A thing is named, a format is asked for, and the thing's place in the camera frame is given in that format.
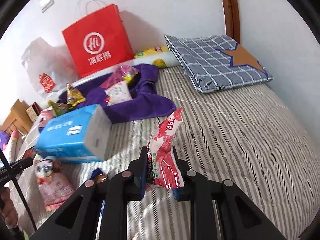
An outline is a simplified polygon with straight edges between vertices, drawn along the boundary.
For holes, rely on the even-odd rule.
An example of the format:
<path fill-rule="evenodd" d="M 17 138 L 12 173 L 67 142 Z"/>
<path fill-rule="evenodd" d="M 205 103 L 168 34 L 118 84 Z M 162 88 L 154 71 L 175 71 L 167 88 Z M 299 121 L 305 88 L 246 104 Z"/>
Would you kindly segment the person's left hand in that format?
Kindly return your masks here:
<path fill-rule="evenodd" d="M 1 199 L 4 202 L 4 209 L 1 209 L 1 215 L 5 219 L 7 226 L 14 228 L 17 225 L 18 213 L 10 199 L 10 189 L 8 187 L 1 189 Z"/>

